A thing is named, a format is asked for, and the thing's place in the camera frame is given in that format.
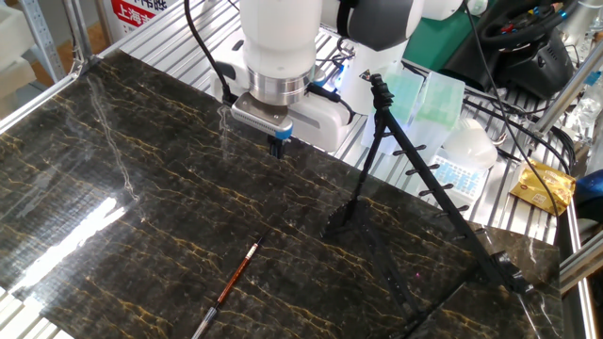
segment marble tabletop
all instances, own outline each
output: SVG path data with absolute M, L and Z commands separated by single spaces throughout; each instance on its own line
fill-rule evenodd
M 466 282 L 410 328 L 354 234 L 323 240 L 359 171 L 297 140 L 284 160 L 213 98 L 122 53 L 0 135 L 0 286 L 74 338 L 189 338 L 269 230 L 205 338 L 557 338 L 559 254 L 488 229 L 535 285 Z M 475 265 L 438 211 L 364 199 L 422 309 Z

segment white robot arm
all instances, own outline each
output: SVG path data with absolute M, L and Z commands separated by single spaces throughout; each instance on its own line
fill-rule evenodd
M 350 63 L 350 81 L 339 93 L 354 111 L 368 114 L 370 84 L 352 74 L 400 61 L 404 42 L 420 21 L 423 2 L 240 1 L 242 29 L 212 53 L 230 90 L 239 96 L 232 106 L 233 116 L 279 139 L 293 133 L 327 152 L 337 150 L 350 129 L 349 110 L 306 93 L 316 67 L 320 24 L 358 42 Z M 218 77 L 213 75 L 211 82 L 212 94 L 221 98 Z
M 316 61 L 321 22 L 381 52 L 408 40 L 422 10 L 423 0 L 241 1 L 250 93 L 269 105 L 298 102 Z

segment gold packet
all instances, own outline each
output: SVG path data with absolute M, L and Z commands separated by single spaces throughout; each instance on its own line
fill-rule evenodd
M 532 159 L 530 159 L 530 162 L 536 168 L 536 172 L 543 178 L 546 186 L 548 186 L 548 189 L 553 194 L 559 214 L 563 213 L 571 202 L 572 196 L 574 196 L 576 179 Z M 524 163 L 518 169 L 518 172 L 519 178 L 517 184 L 510 193 L 554 216 L 555 209 L 553 208 L 553 203 L 543 185 L 530 169 L 530 166 Z

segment steering wheel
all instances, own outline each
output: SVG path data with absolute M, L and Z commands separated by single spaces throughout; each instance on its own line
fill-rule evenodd
M 483 46 L 497 49 L 532 42 L 560 24 L 577 5 L 578 0 L 566 0 L 563 8 L 555 12 L 551 5 L 535 7 L 533 1 L 520 1 L 502 10 L 481 30 L 480 42 Z

